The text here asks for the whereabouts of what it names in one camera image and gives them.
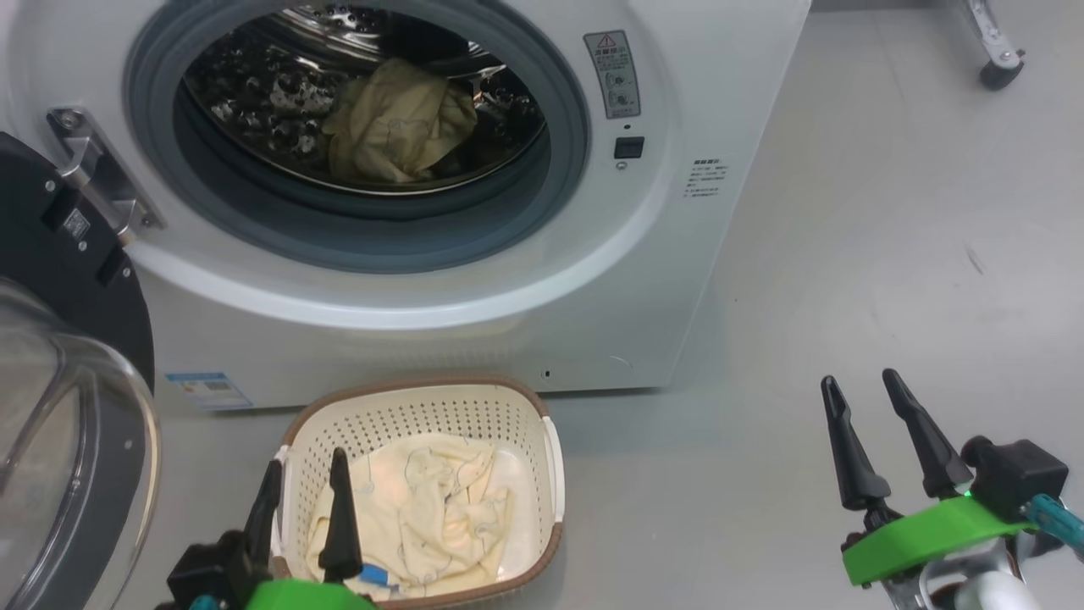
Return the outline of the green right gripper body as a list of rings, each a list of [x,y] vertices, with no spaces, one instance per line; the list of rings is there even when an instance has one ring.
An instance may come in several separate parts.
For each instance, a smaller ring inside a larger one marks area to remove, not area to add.
[[[956,497],[848,541],[843,567],[895,609],[1037,609],[1018,557],[1027,529]]]

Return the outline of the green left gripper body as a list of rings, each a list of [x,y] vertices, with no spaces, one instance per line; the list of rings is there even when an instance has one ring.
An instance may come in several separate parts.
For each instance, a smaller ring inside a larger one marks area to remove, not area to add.
[[[268,580],[246,603],[247,610],[374,610],[367,597],[341,584],[311,580]]]

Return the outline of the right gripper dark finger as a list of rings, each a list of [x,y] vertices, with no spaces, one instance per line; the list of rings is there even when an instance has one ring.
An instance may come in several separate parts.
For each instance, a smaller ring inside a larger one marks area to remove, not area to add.
[[[889,483],[872,467],[872,460],[852,425],[851,408],[843,390],[833,375],[821,379],[821,397],[841,505],[850,511],[868,511],[880,507],[891,494]]]
[[[892,408],[909,432],[911,445],[924,473],[926,495],[935,499],[959,496],[959,486],[973,480],[971,468],[965,464],[960,453],[953,447],[949,437],[941,431],[929,412],[911,393],[896,369],[883,369],[883,387]]]

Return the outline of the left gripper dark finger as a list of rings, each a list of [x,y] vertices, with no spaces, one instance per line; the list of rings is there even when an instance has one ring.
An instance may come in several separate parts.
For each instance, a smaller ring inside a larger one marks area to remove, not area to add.
[[[320,551],[320,568],[324,583],[344,584],[354,580],[363,568],[350,464],[344,447],[335,447],[330,460],[330,490],[328,535]]]
[[[283,464],[279,460],[268,460],[244,528],[246,576],[253,584],[271,579],[271,541],[275,514],[282,498],[282,481]]]

